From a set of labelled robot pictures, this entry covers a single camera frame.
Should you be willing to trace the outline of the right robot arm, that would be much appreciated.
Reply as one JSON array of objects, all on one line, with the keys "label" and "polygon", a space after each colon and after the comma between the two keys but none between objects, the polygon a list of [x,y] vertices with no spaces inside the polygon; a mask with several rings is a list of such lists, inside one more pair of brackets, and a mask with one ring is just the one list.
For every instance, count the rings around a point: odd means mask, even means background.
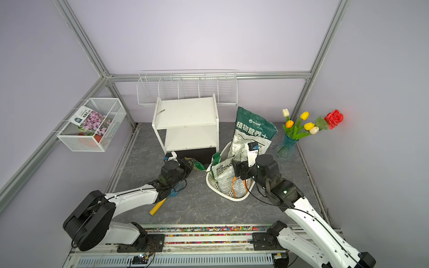
[{"label": "right robot arm", "polygon": [[235,174],[242,180],[251,179],[262,186],[267,204],[278,207],[309,235],[311,242],[296,234],[281,221],[274,223],[268,233],[279,246],[295,253],[313,268],[373,268],[375,258],[360,252],[346,242],[317,213],[303,192],[282,177],[278,163],[271,155],[259,155],[255,164],[232,161]]}]

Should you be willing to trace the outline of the tall green soil bag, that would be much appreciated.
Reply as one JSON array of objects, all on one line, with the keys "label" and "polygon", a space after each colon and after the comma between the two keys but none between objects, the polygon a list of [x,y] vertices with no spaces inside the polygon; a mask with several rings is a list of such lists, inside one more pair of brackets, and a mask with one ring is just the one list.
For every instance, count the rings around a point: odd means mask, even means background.
[{"label": "tall green soil bag", "polygon": [[238,107],[235,129],[248,136],[261,137],[266,140],[272,140],[278,132],[273,123],[243,107]]}]

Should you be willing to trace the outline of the white green small bag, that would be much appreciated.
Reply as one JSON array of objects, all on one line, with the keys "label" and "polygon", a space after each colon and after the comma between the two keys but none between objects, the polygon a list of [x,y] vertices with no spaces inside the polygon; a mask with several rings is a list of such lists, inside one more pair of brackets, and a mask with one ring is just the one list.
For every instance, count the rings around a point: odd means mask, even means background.
[{"label": "white green small bag", "polygon": [[222,162],[222,157],[221,157],[222,152],[219,151],[215,154],[213,154],[212,156],[212,163],[211,163],[211,168],[210,170],[212,170],[216,165],[218,165],[220,162]]}]

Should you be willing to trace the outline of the red artificial rose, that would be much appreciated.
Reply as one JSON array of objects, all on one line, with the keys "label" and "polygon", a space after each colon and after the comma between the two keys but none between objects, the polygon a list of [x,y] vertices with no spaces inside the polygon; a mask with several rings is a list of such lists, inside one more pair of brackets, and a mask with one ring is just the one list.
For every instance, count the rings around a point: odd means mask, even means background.
[{"label": "red artificial rose", "polygon": [[343,114],[337,109],[327,114],[325,121],[328,124],[329,129],[333,130],[338,124],[342,123],[344,119]]}]

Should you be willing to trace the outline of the white three-tier shelf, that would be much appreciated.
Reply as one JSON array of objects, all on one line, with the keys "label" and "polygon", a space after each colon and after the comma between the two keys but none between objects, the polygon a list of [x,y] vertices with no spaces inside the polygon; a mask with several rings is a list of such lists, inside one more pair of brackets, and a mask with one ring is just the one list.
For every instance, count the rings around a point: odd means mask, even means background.
[{"label": "white three-tier shelf", "polygon": [[219,151],[219,114],[216,97],[157,99],[152,127],[164,153],[191,157],[210,164]]}]

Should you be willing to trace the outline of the tulip bouquet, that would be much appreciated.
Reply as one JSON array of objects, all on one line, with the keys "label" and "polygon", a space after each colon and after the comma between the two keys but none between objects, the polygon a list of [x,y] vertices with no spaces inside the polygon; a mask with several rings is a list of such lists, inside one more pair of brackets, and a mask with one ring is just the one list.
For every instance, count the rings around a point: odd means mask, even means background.
[{"label": "tulip bouquet", "polygon": [[318,134],[322,130],[328,130],[329,128],[329,123],[322,117],[316,118],[315,123],[305,123],[309,117],[309,112],[302,113],[296,122],[290,120],[289,113],[286,110],[284,110],[284,115],[287,115],[286,119],[288,121],[283,125],[283,129],[286,136],[291,140],[298,141],[302,138]]}]

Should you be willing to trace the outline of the black rose soil bag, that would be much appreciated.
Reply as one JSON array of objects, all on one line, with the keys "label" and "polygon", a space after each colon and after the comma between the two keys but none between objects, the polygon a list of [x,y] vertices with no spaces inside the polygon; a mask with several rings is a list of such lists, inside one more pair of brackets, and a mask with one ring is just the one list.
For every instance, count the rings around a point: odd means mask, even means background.
[{"label": "black rose soil bag", "polygon": [[223,194],[226,194],[232,190],[233,178],[235,177],[232,160],[233,158],[230,157],[225,161],[213,166],[211,170],[213,179],[218,184],[220,192]]}]

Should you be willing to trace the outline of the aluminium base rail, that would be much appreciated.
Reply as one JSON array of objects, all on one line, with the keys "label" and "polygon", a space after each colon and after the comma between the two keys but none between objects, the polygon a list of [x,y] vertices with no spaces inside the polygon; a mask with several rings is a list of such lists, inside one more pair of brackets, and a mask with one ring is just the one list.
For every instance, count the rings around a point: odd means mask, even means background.
[{"label": "aluminium base rail", "polygon": [[[311,242],[301,228],[289,226]],[[268,232],[267,226],[209,226],[183,228],[147,228],[148,234],[164,234],[162,252],[118,253],[117,244],[99,244],[88,251],[71,250],[66,268],[133,268],[156,266],[273,264],[289,258],[287,251],[255,251],[252,233]]]}]

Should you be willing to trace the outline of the blue yellow garden fork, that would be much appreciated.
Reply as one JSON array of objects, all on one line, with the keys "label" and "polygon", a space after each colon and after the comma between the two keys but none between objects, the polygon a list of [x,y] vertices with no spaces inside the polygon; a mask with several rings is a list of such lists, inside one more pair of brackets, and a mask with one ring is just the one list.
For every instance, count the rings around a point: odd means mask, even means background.
[{"label": "blue yellow garden fork", "polygon": [[172,189],[171,193],[169,196],[167,196],[165,199],[163,199],[162,201],[158,202],[156,205],[154,205],[154,207],[149,211],[149,214],[151,216],[154,216],[157,211],[162,207],[162,205],[165,203],[165,201],[169,198],[175,197],[181,190],[175,190]]}]

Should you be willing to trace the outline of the green yellow packet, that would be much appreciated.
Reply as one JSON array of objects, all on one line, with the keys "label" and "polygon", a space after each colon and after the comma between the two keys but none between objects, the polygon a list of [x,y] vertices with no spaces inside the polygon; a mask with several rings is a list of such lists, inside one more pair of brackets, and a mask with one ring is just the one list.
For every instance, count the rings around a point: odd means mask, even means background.
[{"label": "green yellow packet", "polygon": [[194,158],[186,158],[186,160],[189,162],[189,164],[191,165],[191,167],[195,170],[199,170],[199,171],[206,171],[206,167],[200,163],[198,160],[194,159]]}]

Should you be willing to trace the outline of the orange packet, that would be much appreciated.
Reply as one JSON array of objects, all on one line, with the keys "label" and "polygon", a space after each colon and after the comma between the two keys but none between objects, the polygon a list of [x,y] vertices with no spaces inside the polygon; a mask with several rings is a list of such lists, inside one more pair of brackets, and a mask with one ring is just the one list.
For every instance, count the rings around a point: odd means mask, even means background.
[{"label": "orange packet", "polygon": [[242,180],[241,178],[234,177],[232,181],[233,197],[238,199],[244,197],[248,193],[250,180]]}]

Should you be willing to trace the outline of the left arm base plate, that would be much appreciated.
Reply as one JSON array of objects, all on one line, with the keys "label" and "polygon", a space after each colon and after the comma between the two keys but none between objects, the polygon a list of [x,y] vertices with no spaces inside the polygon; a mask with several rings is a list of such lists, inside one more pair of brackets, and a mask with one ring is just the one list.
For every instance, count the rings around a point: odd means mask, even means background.
[{"label": "left arm base plate", "polygon": [[165,242],[164,234],[141,234],[131,245],[118,244],[118,253],[162,252]]}]

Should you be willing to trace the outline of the white perforated plastic basket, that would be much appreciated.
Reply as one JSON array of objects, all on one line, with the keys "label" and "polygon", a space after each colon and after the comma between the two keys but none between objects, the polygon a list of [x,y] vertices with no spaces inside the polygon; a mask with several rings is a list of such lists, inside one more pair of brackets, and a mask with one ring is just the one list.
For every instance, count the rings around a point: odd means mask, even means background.
[{"label": "white perforated plastic basket", "polygon": [[[228,153],[229,153],[229,151],[230,151],[230,146],[231,146],[231,142],[229,142],[229,143],[225,146],[225,148],[222,150],[222,154],[221,154],[222,162],[223,162],[223,161],[225,161],[226,159],[228,159]],[[234,202],[240,202],[240,201],[243,201],[243,200],[245,200],[245,199],[249,196],[250,191],[251,191],[251,190],[253,189],[253,187],[255,186],[255,179],[249,179],[249,180],[250,180],[250,184],[249,184],[249,188],[248,188],[248,193],[247,193],[244,197],[242,197],[242,198],[238,198],[238,199],[234,198],[234,197],[233,197],[233,192],[232,192],[232,190],[231,190],[231,191],[229,191],[229,192],[228,192],[228,193],[226,193],[226,194],[223,194],[222,192],[220,192],[220,189],[219,189],[218,184],[217,184],[217,183],[215,182],[215,180],[213,179],[213,175],[212,175],[212,172],[211,172],[210,168],[211,168],[211,164],[210,164],[210,165],[209,165],[209,167],[207,168],[207,173],[206,173],[206,183],[207,183],[207,185],[208,185],[208,186],[209,186],[209,188],[210,188],[211,190],[213,190],[215,193],[219,194],[220,196],[222,196],[222,197],[224,197],[224,198],[226,198],[226,199],[229,199],[229,200],[234,201]]]}]

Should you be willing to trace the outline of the white fertilizer bag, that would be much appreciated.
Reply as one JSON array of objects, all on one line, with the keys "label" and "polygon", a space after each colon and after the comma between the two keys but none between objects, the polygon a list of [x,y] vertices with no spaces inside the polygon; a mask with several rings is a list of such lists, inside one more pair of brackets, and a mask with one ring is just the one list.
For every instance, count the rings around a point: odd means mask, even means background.
[{"label": "white fertilizer bag", "polygon": [[265,154],[271,145],[271,141],[263,137],[250,136],[236,129],[228,153],[228,158],[233,158],[236,161],[247,161],[248,159],[248,143],[258,142],[260,149],[259,154]]}]

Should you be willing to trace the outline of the glass vase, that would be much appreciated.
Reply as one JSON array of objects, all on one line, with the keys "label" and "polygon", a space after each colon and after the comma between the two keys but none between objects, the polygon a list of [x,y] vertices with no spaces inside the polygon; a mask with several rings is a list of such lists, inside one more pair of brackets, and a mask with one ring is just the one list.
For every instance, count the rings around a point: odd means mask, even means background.
[{"label": "glass vase", "polygon": [[298,140],[294,140],[288,137],[287,135],[285,135],[283,141],[280,142],[275,149],[276,155],[280,159],[289,158],[289,155],[291,155],[294,152],[297,142]]}]

